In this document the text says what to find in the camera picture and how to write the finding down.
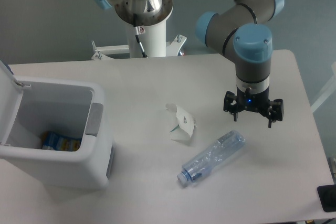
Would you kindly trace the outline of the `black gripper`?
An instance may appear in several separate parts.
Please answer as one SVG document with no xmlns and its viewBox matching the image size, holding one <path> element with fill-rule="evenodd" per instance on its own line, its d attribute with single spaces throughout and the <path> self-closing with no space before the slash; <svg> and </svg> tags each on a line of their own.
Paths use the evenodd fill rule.
<svg viewBox="0 0 336 224">
<path fill-rule="evenodd" d="M 237 95 L 227 91 L 224 97 L 223 110 L 233 116 L 234 122 L 238 120 L 238 114 L 242 111 L 267 114 L 268 127 L 283 120 L 283 99 L 269 100 L 269 87 L 261 93 L 245 93 L 237 87 Z"/>
</svg>

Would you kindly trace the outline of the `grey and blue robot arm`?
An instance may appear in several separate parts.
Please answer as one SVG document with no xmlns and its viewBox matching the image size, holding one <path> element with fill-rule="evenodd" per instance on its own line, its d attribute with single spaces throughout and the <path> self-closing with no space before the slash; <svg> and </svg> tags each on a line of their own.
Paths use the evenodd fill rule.
<svg viewBox="0 0 336 224">
<path fill-rule="evenodd" d="M 172 0 L 94 0 L 113 8 L 125 22 L 132 58 L 166 57 L 166 20 Z M 197 38 L 235 65 L 236 93 L 226 92 L 223 110 L 234 118 L 242 111 L 259 113 L 269 124 L 282 121 L 284 102 L 270 100 L 272 34 L 265 23 L 278 15 L 284 0 L 234 0 L 223 14 L 206 12 L 196 22 Z"/>
</svg>

